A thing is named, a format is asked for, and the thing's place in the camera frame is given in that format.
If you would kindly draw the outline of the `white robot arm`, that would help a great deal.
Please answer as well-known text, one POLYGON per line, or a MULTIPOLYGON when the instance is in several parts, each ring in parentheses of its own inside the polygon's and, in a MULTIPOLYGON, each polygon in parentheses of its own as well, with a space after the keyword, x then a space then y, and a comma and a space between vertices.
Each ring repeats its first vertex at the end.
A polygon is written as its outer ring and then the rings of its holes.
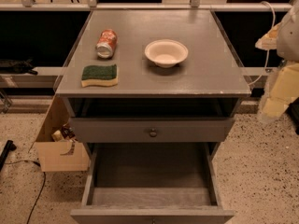
POLYGON ((279 119, 299 98, 299 6, 293 6, 281 22, 255 44, 257 49, 275 49, 284 64, 266 80, 258 119, 270 123, 279 119))

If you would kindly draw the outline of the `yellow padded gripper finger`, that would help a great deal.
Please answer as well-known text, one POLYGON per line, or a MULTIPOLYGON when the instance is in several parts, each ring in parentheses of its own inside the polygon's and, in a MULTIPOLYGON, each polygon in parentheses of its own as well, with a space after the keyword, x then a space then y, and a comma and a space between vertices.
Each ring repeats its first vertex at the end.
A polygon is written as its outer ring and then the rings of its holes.
POLYGON ((255 47, 262 50, 276 49, 279 26, 279 23, 276 24, 265 35, 259 38, 255 43, 255 47))
POLYGON ((298 98, 299 63, 287 61, 266 80, 264 95, 259 103, 258 120, 268 124, 279 119, 298 98))

